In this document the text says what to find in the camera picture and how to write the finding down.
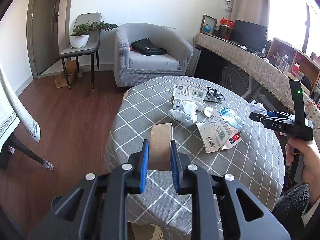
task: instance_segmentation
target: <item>potted plant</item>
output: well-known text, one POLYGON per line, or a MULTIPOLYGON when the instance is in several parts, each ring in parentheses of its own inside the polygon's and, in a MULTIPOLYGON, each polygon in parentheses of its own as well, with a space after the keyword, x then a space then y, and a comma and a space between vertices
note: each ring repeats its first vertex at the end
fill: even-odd
POLYGON ((89 24, 89 22, 77 25, 73 33, 70 36, 70 44, 72 48, 82 48, 86 46, 88 39, 89 39, 89 33, 94 31, 109 31, 113 28, 117 28, 118 26, 111 23, 105 23, 102 21, 101 23, 93 22, 89 24))

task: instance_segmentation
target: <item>black monitor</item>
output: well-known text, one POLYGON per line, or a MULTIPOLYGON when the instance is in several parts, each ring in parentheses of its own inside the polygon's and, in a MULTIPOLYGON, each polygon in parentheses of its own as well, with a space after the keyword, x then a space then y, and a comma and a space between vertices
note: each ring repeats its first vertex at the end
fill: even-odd
POLYGON ((263 48, 264 45, 267 45, 265 40, 267 30, 268 28, 265 26, 235 20, 230 40, 261 52, 261 46, 263 48))

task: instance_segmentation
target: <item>silver screw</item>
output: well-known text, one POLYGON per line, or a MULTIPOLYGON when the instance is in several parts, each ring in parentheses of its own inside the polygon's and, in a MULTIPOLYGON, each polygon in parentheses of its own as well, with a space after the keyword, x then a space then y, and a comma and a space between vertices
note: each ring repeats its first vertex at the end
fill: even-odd
POLYGON ((130 163, 125 163, 122 165, 122 169, 125 171, 131 170, 132 169, 132 165, 130 163))
POLYGON ((86 180, 93 180, 96 178, 96 175, 94 173, 88 173, 86 176, 85 176, 85 179, 86 180))
POLYGON ((228 181, 233 181, 235 179, 235 176, 233 176, 232 174, 226 174, 224 175, 224 178, 228 181))
POLYGON ((195 165, 195 164, 189 164, 189 165, 188 165, 188 169, 189 169, 190 171, 196 171, 196 170, 198 169, 198 166, 195 165))

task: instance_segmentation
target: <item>chair seat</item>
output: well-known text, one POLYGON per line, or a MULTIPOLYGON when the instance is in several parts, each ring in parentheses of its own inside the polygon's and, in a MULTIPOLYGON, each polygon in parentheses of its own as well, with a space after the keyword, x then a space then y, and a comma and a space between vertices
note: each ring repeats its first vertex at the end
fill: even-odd
POLYGON ((75 56, 92 54, 99 49, 99 46, 100 46, 99 41, 95 41, 95 42, 88 41, 85 47, 77 48, 77 49, 74 49, 70 46, 69 48, 60 52, 60 57, 66 58, 66 57, 75 57, 75 56))
POLYGON ((169 54, 146 56, 141 53, 129 52, 129 68, 150 70, 177 70, 180 62, 169 54))

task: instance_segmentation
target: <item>blue globe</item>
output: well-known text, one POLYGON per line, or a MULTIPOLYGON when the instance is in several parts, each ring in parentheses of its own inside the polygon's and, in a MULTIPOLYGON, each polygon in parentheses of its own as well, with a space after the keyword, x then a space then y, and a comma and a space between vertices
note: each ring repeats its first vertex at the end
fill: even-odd
POLYGON ((212 31, 212 27, 208 24, 206 24, 205 26, 203 26, 203 29, 206 33, 209 33, 210 31, 212 31))

